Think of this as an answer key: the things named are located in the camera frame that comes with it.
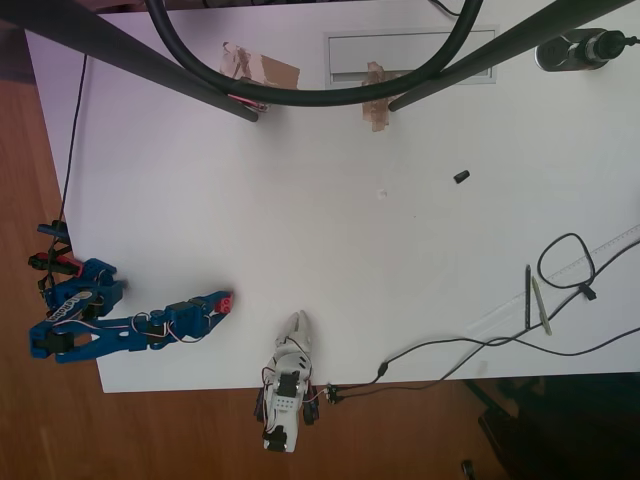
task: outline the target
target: black cable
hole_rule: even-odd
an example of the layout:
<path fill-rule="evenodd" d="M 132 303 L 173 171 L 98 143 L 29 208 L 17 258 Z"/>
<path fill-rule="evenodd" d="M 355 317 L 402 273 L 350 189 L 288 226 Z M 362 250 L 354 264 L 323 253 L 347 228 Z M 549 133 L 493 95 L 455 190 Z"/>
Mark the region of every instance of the black cable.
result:
<path fill-rule="evenodd" d="M 440 0 L 429 0 L 431 3 L 433 3 L 434 5 L 436 5 L 437 7 L 440 8 L 440 10 L 443 10 L 444 12 L 448 13 L 449 15 L 451 15 L 452 17 L 459 17 L 460 14 L 454 12 L 453 10 L 451 10 L 449 7 L 447 7 L 444 3 L 442 3 Z"/>
<path fill-rule="evenodd" d="M 584 256 L 587 259 L 587 263 L 589 264 L 589 271 L 591 272 L 591 274 L 589 275 L 588 279 L 582 282 L 572 283 L 570 285 L 556 285 L 555 283 L 553 283 L 551 280 L 549 280 L 542 274 L 542 260 L 544 259 L 544 256 L 547 254 L 549 250 L 555 247 L 560 241 L 569 237 L 575 237 L 576 240 L 578 240 L 578 242 L 580 243 L 580 246 L 582 247 L 582 250 L 584 252 Z M 580 285 L 588 286 L 588 285 L 591 285 L 596 278 L 596 267 L 593 264 L 593 258 L 591 258 L 591 254 L 589 253 L 589 249 L 587 248 L 587 245 L 584 243 L 584 240 L 582 240 L 580 235 L 578 235 L 577 233 L 565 233 L 564 235 L 559 236 L 553 242 L 551 242 L 549 246 L 547 246 L 547 248 L 545 248 L 543 252 L 540 254 L 540 257 L 538 258 L 537 270 L 538 270 L 538 276 L 542 279 L 542 281 L 558 289 L 577 288 Z"/>
<path fill-rule="evenodd" d="M 67 174 L 64 179 L 64 189 L 62 191 L 62 203 L 60 204 L 60 213 L 58 214 L 58 223 L 56 224 L 55 234 L 51 240 L 47 257 L 47 280 L 51 287 L 55 287 L 55 281 L 51 272 L 51 262 L 53 260 L 53 252 L 56 242 L 58 241 L 58 233 L 60 233 L 60 222 L 64 215 L 64 205 L 67 202 L 67 190 L 69 189 L 69 177 L 71 176 L 71 159 L 73 158 L 73 146 L 76 140 L 76 127 L 78 125 L 78 116 L 80 114 L 80 102 L 82 100 L 82 89 L 84 87 L 84 75 L 87 71 L 87 56 L 82 60 L 82 73 L 80 74 L 80 86 L 78 87 L 78 100 L 76 101 L 76 112 L 73 115 L 73 127 L 71 127 L 71 143 L 69 145 L 69 159 L 67 160 Z"/>
<path fill-rule="evenodd" d="M 171 24 L 163 0 L 145 0 L 145 3 L 158 35 L 171 55 L 186 70 L 225 94 L 257 102 L 298 107 L 331 107 L 363 103 L 400 95 L 421 85 L 453 60 L 471 32 L 482 6 L 482 0 L 465 0 L 460 17 L 440 50 L 424 65 L 402 77 L 374 85 L 338 90 L 287 90 L 234 80 L 209 68 L 182 42 Z"/>
<path fill-rule="evenodd" d="M 619 250 L 618 252 L 616 252 L 609 260 L 607 260 L 600 268 L 598 268 L 597 270 L 595 269 L 594 263 L 593 263 L 593 258 L 591 257 L 591 254 L 589 253 L 589 250 L 586 246 L 586 244 L 584 243 L 584 241 L 582 240 L 582 238 L 580 238 L 580 236 L 576 235 L 575 233 L 568 233 L 565 235 L 562 235 L 560 237 L 558 237 L 557 239 L 555 239 L 547 248 L 544 249 L 544 251 L 542 252 L 542 254 L 540 255 L 540 258 L 538 259 L 538 273 L 541 276 L 541 278 L 543 278 L 543 280 L 545 280 L 547 283 L 549 283 L 549 285 L 555 286 L 552 283 L 548 282 L 546 279 L 544 279 L 544 277 L 542 277 L 541 273 L 540 273 L 540 263 L 542 261 L 542 258 L 544 257 L 544 255 L 549 251 L 549 249 L 551 247 L 553 247 L 554 245 L 556 245 L 560 240 L 563 240 L 564 238 L 567 238 L 569 236 L 575 236 L 578 241 L 580 242 L 580 244 L 582 245 L 584 252 L 585 252 L 585 257 L 587 259 L 587 262 L 589 263 L 590 269 L 591 269 L 591 276 L 588 279 L 589 284 L 593 283 L 593 281 L 598 277 L 598 275 L 600 275 L 607 267 L 609 267 L 617 258 L 619 258 L 622 254 L 624 254 L 625 252 L 628 252 L 629 250 L 631 250 L 632 248 L 640 245 L 640 240 L 636 240 L 632 243 L 630 243 L 629 245 L 627 245 L 626 247 L 622 248 L 621 250 Z M 559 286 L 557 288 L 576 288 L 579 287 L 580 285 L 582 285 L 582 283 L 579 284 L 575 284 L 573 286 Z M 548 320 L 551 321 L 553 320 L 567 305 L 569 305 L 569 303 L 571 303 L 571 301 L 573 301 L 577 296 L 579 296 L 581 293 L 580 290 L 577 290 L 575 292 L 573 292 L 571 295 L 569 295 L 568 297 L 566 297 L 561 303 L 560 305 L 558 305 L 554 311 L 549 315 Z M 640 332 L 640 327 L 638 328 L 634 328 L 631 330 L 628 330 L 624 333 L 621 333 L 620 335 L 617 335 L 599 345 L 596 345 L 595 347 L 591 347 L 588 348 L 586 350 L 582 350 L 579 352 L 573 352 L 573 353 L 565 353 L 565 352 L 557 352 L 554 350 L 549 350 L 543 347 L 540 347 L 538 345 L 534 345 L 528 342 L 525 342 L 524 340 L 520 340 L 520 337 L 522 337 L 523 335 L 525 335 L 526 333 L 535 330 L 537 328 L 540 328 L 542 326 L 542 323 L 538 323 L 537 325 L 534 325 L 531 329 L 529 330 L 522 330 L 520 332 L 518 332 L 517 334 L 511 336 L 511 337 L 496 337 L 493 338 L 489 341 L 483 342 L 481 340 L 475 340 L 473 338 L 467 338 L 467 337 L 458 337 L 458 338 L 448 338 L 448 339 L 443 339 L 443 340 L 431 340 L 428 342 L 423 342 L 423 343 L 419 343 L 418 345 L 415 345 L 393 357 L 391 357 L 389 360 L 383 362 L 380 367 L 378 368 L 378 374 L 376 375 L 376 378 L 366 384 L 362 384 L 362 385 L 353 385 L 353 386 L 348 386 L 348 387 L 337 387 L 337 386 L 331 386 L 329 388 L 330 393 L 333 395 L 333 402 L 337 403 L 341 400 L 344 400 L 346 398 L 351 398 L 351 397 L 364 397 L 364 396 L 368 396 L 368 395 L 374 395 L 376 393 L 385 391 L 385 390 L 426 390 L 428 388 L 431 388 L 441 382 L 443 382 L 444 380 L 446 380 L 447 378 L 449 378 L 451 375 L 453 375 L 456 371 L 458 371 L 460 368 L 462 368 L 462 366 L 464 364 L 466 364 L 469 360 L 471 360 L 475 355 L 477 355 L 483 348 L 485 347 L 501 347 L 503 345 L 506 345 L 508 343 L 511 342 L 516 342 L 516 343 L 520 343 L 522 345 L 528 346 L 530 348 L 539 350 L 541 352 L 545 352 L 551 355 L 557 355 L 557 356 L 563 356 L 563 357 L 576 357 L 576 356 L 580 356 L 580 355 L 586 355 L 588 353 L 594 352 L 596 350 L 599 350 L 601 348 L 606 347 L 607 345 L 610 345 L 611 343 L 614 343 L 624 337 L 627 337 L 629 335 L 632 335 L 634 333 Z M 447 373 L 445 373 L 442 377 L 440 377 L 437 380 L 434 380 L 430 383 L 428 383 L 427 385 L 423 385 L 420 387 L 405 387 L 405 386 L 388 386 L 388 387 L 382 387 L 382 388 L 378 388 L 376 390 L 372 390 L 369 392 L 363 392 L 363 393 L 356 393 L 356 394 L 351 394 L 351 395 L 340 395 L 338 396 L 337 393 L 341 392 L 341 391 L 346 391 L 346 390 L 352 390 L 355 388 L 364 388 L 370 385 L 373 385 L 374 383 L 377 383 L 378 380 L 380 380 L 380 378 L 384 375 L 384 373 L 387 371 L 387 369 L 389 368 L 389 364 L 404 357 L 405 355 L 408 355 L 409 353 L 418 350 L 419 348 L 422 347 L 427 347 L 430 345 L 439 345 L 439 344 L 445 344 L 445 343 L 455 343 L 455 342 L 466 342 L 466 343 L 474 343 L 476 345 L 480 345 L 480 347 L 476 348 L 473 352 L 471 352 L 469 355 L 467 355 L 462 361 L 460 361 L 457 365 L 455 365 L 452 369 L 450 369 Z"/>

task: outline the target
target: white ruler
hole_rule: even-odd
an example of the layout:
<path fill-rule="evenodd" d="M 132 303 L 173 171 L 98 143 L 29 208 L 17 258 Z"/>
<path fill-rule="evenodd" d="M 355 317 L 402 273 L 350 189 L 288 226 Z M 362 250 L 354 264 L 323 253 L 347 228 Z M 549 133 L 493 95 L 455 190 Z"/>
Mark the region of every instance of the white ruler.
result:
<path fill-rule="evenodd" d="M 640 240 L 640 225 L 630 228 L 613 240 L 609 240 L 604 245 L 601 245 L 595 250 L 589 252 L 591 253 L 591 258 L 593 258 L 596 270 L 615 255 L 616 252 L 637 240 Z M 548 278 L 555 284 L 568 285 L 584 280 L 586 278 L 586 271 L 588 271 L 587 257 L 582 256 L 575 262 L 561 268 Z M 559 290 L 546 285 L 542 281 L 539 281 L 539 284 L 544 297 L 545 307 L 549 314 L 553 312 L 556 306 L 573 291 Z M 503 303 L 483 315 L 480 319 L 470 323 L 467 326 L 465 336 L 471 338 L 488 338 L 492 336 L 490 334 L 492 330 L 504 325 L 505 323 L 509 323 L 512 326 L 515 325 L 516 330 L 514 330 L 514 333 L 516 331 L 520 331 L 524 328 L 524 309 L 525 292 L 523 291 L 508 302 Z M 537 307 L 535 301 L 531 302 L 531 318 L 533 324 L 538 323 L 534 320 L 537 319 Z"/>

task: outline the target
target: white robotic hand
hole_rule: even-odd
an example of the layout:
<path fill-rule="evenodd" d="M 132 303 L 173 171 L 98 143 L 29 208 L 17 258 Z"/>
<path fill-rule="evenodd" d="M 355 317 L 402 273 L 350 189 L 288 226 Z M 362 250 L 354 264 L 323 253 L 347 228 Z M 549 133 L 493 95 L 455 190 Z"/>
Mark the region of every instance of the white robotic hand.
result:
<path fill-rule="evenodd" d="M 276 352 L 262 369 L 264 384 L 258 397 L 264 421 L 264 448 L 293 452 L 298 438 L 298 410 L 305 406 L 305 422 L 317 418 L 317 400 L 310 377 L 311 329 L 307 314 L 301 310 L 289 317 L 287 325 L 276 339 Z"/>

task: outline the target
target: black metal rod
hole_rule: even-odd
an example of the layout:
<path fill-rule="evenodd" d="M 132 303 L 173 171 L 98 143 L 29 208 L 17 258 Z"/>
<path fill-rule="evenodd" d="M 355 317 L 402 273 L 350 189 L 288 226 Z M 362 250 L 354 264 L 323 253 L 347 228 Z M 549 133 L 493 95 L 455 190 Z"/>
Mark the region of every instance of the black metal rod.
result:
<path fill-rule="evenodd" d="M 633 1 L 557 0 L 394 100 L 389 110 L 400 110 Z"/>
<path fill-rule="evenodd" d="M 256 112 L 73 0 L 0 0 L 0 18 L 245 120 L 258 120 Z"/>

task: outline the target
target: white tabletop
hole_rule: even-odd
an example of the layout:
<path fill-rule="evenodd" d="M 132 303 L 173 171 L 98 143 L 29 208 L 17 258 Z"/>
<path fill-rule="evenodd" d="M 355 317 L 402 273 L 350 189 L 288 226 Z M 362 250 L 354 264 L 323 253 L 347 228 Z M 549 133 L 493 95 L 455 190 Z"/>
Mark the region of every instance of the white tabletop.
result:
<path fill-rule="evenodd" d="M 487 0 L 477 23 L 505 31 L 545 3 Z M 146 14 L 106 18 L 169 56 Z M 231 41 L 299 67 L 300 88 L 324 88 L 326 32 L 451 26 L 426 1 L 171 18 L 214 68 Z M 640 34 L 640 2 L 595 25 Z M 82 55 L 32 34 L 29 46 L 62 185 Z M 522 303 L 508 302 L 548 243 L 574 231 L 595 249 L 640 224 L 638 78 L 640 47 L 599 71 L 564 74 L 541 71 L 527 52 L 498 67 L 497 84 L 449 88 L 372 133 L 359 105 L 274 107 L 254 124 L 90 61 L 66 218 L 76 256 L 128 281 L 111 316 L 236 293 L 200 343 L 99 359 L 104 390 L 257 386 L 299 309 L 313 322 L 318 384 L 369 381 L 419 340 L 521 330 Z M 465 169 L 471 177 L 456 185 Z M 579 256 L 565 253 L 549 271 Z M 596 301 L 576 300 L 553 337 L 540 329 L 527 339 L 572 351 L 637 326 L 638 267 L 640 250 L 628 253 L 594 284 Z M 566 294 L 543 292 L 548 308 Z M 455 377 L 633 371 L 638 345 L 626 338 L 573 359 L 509 345 Z M 385 380 L 438 378 L 469 349 L 416 352 Z"/>

